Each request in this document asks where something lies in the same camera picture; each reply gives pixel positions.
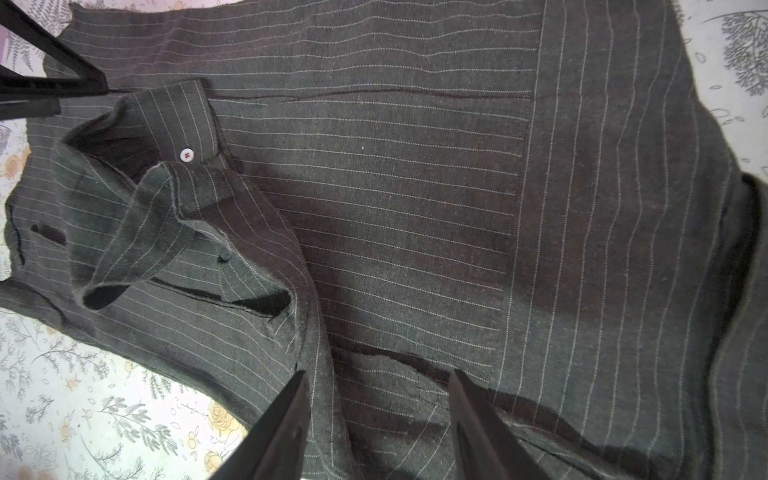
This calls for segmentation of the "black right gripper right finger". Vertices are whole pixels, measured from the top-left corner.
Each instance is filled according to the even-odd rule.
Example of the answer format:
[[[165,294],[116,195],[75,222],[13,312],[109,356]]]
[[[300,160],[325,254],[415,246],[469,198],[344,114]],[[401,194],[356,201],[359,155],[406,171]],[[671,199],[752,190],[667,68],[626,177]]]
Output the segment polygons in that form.
[[[459,479],[548,478],[461,370],[450,375],[449,413]]]

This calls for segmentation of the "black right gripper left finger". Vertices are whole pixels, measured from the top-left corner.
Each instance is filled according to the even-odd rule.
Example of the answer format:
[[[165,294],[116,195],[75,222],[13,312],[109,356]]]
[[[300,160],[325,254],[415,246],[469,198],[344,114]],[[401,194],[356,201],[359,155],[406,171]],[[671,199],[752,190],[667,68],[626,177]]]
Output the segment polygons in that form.
[[[299,480],[311,419],[309,384],[296,372],[212,480]]]

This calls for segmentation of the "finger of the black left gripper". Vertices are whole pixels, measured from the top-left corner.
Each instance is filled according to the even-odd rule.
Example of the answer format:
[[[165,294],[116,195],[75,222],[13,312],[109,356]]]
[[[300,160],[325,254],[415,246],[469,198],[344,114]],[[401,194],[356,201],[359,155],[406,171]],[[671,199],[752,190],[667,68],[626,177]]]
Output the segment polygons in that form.
[[[75,74],[74,78],[29,77],[2,67],[2,99],[74,98],[109,93],[101,70],[51,35],[12,1],[1,1],[1,25]]]
[[[61,112],[58,99],[2,100],[0,120],[45,118]]]

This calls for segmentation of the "dark grey pinstriped shirt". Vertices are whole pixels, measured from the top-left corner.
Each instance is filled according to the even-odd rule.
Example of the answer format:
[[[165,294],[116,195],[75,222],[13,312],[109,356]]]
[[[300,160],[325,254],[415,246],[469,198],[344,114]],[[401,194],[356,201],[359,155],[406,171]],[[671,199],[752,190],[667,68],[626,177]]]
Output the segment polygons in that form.
[[[30,124],[1,304],[312,479],[452,479],[448,381],[553,479],[767,475],[767,188],[669,1],[75,6],[113,88]]]

